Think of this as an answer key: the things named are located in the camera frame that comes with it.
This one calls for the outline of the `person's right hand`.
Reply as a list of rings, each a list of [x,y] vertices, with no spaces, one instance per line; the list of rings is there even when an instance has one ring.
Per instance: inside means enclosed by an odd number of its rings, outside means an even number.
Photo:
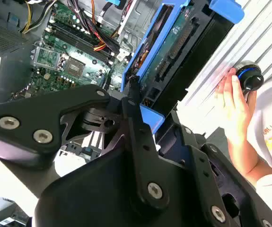
[[[257,92],[249,92],[244,98],[236,69],[231,68],[217,85],[215,94],[227,139],[232,144],[243,143],[254,114]]]

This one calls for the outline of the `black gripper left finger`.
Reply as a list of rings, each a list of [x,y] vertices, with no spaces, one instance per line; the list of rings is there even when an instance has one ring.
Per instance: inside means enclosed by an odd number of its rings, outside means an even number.
[[[86,135],[106,134],[103,152],[121,148],[131,162],[129,192],[139,203],[163,210],[169,203],[150,126],[144,122],[133,85],[116,99],[97,85],[85,85],[0,104],[0,159],[33,170],[49,168],[60,147]]]

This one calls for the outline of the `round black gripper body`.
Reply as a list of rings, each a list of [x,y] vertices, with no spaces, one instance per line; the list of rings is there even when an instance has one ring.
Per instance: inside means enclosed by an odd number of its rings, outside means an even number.
[[[191,173],[158,155],[153,166],[164,182],[169,203],[155,210],[139,203],[129,192],[132,168],[121,143],[114,150],[51,183],[42,193],[33,216],[35,227],[200,227],[194,209],[180,191]]]

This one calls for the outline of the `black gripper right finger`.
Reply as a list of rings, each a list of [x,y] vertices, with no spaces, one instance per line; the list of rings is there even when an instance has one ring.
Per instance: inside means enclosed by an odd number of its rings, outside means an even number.
[[[194,216],[201,227],[272,227],[272,210],[232,163],[204,137],[183,126],[176,111],[171,111],[171,133],[175,143],[171,159],[184,161],[191,173],[180,191],[189,199],[188,207],[200,205]]]

